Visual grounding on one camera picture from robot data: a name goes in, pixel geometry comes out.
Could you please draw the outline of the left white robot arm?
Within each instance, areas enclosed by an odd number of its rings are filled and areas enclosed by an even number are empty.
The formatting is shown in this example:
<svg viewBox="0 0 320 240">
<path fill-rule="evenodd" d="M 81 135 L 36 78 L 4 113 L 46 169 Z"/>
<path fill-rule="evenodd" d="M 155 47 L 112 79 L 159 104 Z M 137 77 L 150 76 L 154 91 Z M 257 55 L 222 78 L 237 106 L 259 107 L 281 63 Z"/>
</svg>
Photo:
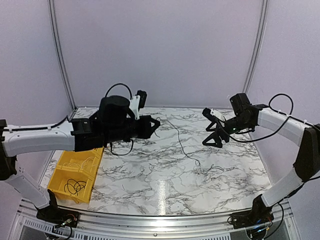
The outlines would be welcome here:
<svg viewBox="0 0 320 240">
<path fill-rule="evenodd" d="M 29 199 L 40 216 L 53 223 L 63 219 L 54 193 L 16 165 L 17 155 L 65 150 L 83 152 L 133 138 L 149 139 L 161 125 L 150 115 L 140 115 L 146 98 L 103 97 L 98 110 L 87 118 L 68 119 L 53 125 L 16 126 L 0 121 L 0 179 Z"/>
</svg>

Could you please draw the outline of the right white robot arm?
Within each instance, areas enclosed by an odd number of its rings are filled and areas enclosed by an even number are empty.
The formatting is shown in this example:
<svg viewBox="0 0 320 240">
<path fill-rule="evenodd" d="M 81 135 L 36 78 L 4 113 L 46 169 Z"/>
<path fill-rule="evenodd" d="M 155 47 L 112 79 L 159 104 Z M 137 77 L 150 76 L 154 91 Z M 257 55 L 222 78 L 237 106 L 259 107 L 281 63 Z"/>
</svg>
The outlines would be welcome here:
<svg viewBox="0 0 320 240">
<path fill-rule="evenodd" d="M 222 148 L 224 143 L 243 130 L 252 132 L 256 127 L 271 131 L 257 141 L 280 135 L 294 143 L 299 149 L 287 175 L 252 201 L 250 210 L 241 210 L 231 215 L 235 228 L 258 225 L 272 220 L 272 209 L 284 199 L 292 197 L 307 182 L 314 180 L 320 171 L 320 126 L 300 120 L 291 112 L 285 113 L 272 108 L 271 104 L 252 104 L 246 93 L 237 93 L 230 98 L 234 117 L 223 118 L 214 109 L 204 108 L 202 115 L 210 121 L 206 131 L 209 136 L 204 146 Z"/>
</svg>

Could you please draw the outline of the yellow bin middle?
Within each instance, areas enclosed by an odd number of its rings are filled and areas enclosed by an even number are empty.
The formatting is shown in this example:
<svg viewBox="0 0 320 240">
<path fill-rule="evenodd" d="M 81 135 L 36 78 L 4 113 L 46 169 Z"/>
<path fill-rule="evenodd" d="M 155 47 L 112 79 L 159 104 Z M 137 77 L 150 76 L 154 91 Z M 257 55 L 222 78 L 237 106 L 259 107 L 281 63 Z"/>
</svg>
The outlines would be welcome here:
<svg viewBox="0 0 320 240">
<path fill-rule="evenodd" d="M 79 152 L 64 151 L 61 154 L 56 167 L 66 170 L 85 172 L 88 175 L 95 177 L 97 175 L 103 153 L 103 147 Z"/>
</svg>

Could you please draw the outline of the yellow bin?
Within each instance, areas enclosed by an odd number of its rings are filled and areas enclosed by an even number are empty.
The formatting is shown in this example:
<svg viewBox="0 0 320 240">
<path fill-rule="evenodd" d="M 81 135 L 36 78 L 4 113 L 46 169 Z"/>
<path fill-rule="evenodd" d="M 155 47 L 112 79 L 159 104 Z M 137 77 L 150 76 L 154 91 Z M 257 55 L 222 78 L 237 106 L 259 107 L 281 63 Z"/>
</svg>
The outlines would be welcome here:
<svg viewBox="0 0 320 240">
<path fill-rule="evenodd" d="M 97 175 L 103 153 L 103 147 L 79 152 L 64 151 L 61 154 L 56 167 L 66 170 L 85 172 L 88 175 L 95 177 Z"/>
<path fill-rule="evenodd" d="M 88 204 L 91 199 L 95 178 L 86 172 L 56 168 L 47 189 L 59 200 L 72 200 L 76 204 Z"/>
</svg>

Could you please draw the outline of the yellow bin near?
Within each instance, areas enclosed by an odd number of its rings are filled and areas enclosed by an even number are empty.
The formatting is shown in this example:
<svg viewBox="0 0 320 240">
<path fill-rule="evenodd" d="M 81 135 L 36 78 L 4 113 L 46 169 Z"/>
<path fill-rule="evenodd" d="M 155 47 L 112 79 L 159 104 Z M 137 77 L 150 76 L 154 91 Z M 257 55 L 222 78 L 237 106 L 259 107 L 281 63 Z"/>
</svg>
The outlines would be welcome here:
<svg viewBox="0 0 320 240">
<path fill-rule="evenodd" d="M 47 189 L 59 200 L 72 200 L 76 204 L 88 204 L 91 199 L 95 178 L 86 172 L 56 168 Z"/>
</svg>

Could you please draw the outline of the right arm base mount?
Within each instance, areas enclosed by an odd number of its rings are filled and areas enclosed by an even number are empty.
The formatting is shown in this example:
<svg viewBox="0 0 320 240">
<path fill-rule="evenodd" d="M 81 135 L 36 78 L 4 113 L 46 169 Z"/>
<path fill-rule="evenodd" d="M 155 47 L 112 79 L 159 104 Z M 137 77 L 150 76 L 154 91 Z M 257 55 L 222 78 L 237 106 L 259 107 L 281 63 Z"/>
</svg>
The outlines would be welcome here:
<svg viewBox="0 0 320 240">
<path fill-rule="evenodd" d="M 249 240 L 264 240 L 273 226 L 273 212 L 269 211 L 258 218 L 254 218 L 250 212 L 250 210 L 234 212 L 228 217 L 227 223 L 235 230 L 244 228 Z"/>
</svg>

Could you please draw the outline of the front aluminium rail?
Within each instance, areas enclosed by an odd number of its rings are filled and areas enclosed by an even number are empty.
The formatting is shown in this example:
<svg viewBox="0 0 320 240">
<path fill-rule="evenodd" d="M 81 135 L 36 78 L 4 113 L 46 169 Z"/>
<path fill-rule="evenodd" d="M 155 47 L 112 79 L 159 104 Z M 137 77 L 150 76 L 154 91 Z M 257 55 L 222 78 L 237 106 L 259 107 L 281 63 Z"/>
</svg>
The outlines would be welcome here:
<svg viewBox="0 0 320 240">
<path fill-rule="evenodd" d="M 53 230 L 54 224 L 37 219 L 28 200 L 18 207 L 10 240 L 44 240 L 48 236 L 73 240 L 247 240 L 249 231 L 235 229 L 231 212 L 184 216 L 143 216 L 94 212 L 78 209 L 77 226 Z"/>
</svg>

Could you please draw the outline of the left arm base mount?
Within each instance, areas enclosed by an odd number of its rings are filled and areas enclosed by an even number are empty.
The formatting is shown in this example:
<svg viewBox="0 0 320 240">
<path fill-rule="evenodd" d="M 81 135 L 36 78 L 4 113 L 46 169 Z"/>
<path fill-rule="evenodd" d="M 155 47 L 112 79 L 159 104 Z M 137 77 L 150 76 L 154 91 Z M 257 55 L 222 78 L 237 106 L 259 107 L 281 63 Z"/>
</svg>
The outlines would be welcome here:
<svg viewBox="0 0 320 240">
<path fill-rule="evenodd" d="M 78 225 L 80 213 L 77 211 L 61 210 L 59 212 L 44 213 L 38 211 L 36 217 L 51 223 L 48 235 L 54 239 L 69 240 L 74 236 L 74 230 Z"/>
</svg>

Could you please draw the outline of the right aluminium frame post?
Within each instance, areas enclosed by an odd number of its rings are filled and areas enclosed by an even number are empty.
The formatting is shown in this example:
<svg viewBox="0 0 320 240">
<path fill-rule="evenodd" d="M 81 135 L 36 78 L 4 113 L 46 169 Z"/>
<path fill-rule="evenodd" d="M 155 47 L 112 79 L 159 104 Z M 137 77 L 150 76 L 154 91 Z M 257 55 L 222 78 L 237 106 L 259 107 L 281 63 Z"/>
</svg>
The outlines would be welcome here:
<svg viewBox="0 0 320 240">
<path fill-rule="evenodd" d="M 254 41 L 254 45 L 253 45 L 253 51 L 252 51 L 251 59 L 249 62 L 249 67 L 248 67 L 248 70 L 246 73 L 244 85 L 242 88 L 242 91 L 246 94 L 249 93 L 250 86 L 252 84 L 254 74 L 255 74 L 256 64 L 257 64 L 259 54 L 260 54 L 260 51 L 262 48 L 264 34 L 265 34 L 265 28 L 266 28 L 266 22 L 267 22 L 267 17 L 268 17 L 268 9 L 269 9 L 269 0 L 262 0 L 260 14 L 259 14 L 259 21 L 258 21 L 258 26 L 257 26 L 257 33 L 255 36 L 255 41 Z"/>
</svg>

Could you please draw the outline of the aluminium frame post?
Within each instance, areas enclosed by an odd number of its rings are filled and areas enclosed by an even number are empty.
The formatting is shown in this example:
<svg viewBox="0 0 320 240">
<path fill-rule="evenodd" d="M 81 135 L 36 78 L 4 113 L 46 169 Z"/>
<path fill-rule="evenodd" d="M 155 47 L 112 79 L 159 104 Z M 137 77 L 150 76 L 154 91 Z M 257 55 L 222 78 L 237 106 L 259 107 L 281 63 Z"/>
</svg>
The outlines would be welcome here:
<svg viewBox="0 0 320 240">
<path fill-rule="evenodd" d="M 75 111 L 77 109 L 77 106 L 75 103 L 74 95 L 72 93 L 71 84 L 69 81 L 69 76 L 68 76 L 64 56 L 63 56 L 63 49 L 60 41 L 55 1 L 48 0 L 47 2 L 48 2 L 51 31 L 53 35 L 53 42 L 54 42 L 55 52 L 57 56 L 58 67 L 59 67 L 61 78 L 62 78 L 62 83 L 65 89 L 66 97 L 70 105 L 70 108 L 72 109 L 72 111 Z"/>
<path fill-rule="evenodd" d="M 260 54 L 260 51 L 262 48 L 264 34 L 265 34 L 265 28 L 266 28 L 266 22 L 267 22 L 267 17 L 268 17 L 268 9 L 269 9 L 269 0 L 262 0 L 260 14 L 259 14 L 259 21 L 258 21 L 258 26 L 257 26 L 257 33 L 255 36 L 255 41 L 254 41 L 254 45 L 253 45 L 253 51 L 252 51 L 251 59 L 249 62 L 249 67 L 248 67 L 248 70 L 246 73 L 244 85 L 242 88 L 242 91 L 246 94 L 249 93 L 250 86 L 252 84 L 254 74 L 255 74 L 256 64 L 257 64 L 259 54 Z"/>
</svg>

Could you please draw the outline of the left aluminium frame post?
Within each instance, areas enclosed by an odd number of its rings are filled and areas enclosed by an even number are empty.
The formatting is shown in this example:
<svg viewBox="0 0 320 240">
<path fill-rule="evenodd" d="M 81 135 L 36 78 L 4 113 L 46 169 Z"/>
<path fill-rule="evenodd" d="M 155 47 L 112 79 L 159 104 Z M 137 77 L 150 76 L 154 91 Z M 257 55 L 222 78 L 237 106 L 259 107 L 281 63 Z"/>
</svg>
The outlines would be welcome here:
<svg viewBox="0 0 320 240">
<path fill-rule="evenodd" d="M 55 52 L 57 56 L 58 67 L 59 67 L 61 78 L 62 78 L 62 83 L 65 89 L 66 97 L 70 105 L 70 108 L 72 109 L 72 111 L 75 111 L 77 109 L 77 106 L 75 103 L 74 95 L 72 93 L 71 84 L 69 81 L 69 76 L 68 76 L 64 56 L 63 56 L 63 49 L 60 41 L 55 1 L 48 0 L 47 2 L 48 2 L 51 31 L 53 35 L 53 42 L 54 42 Z"/>
</svg>

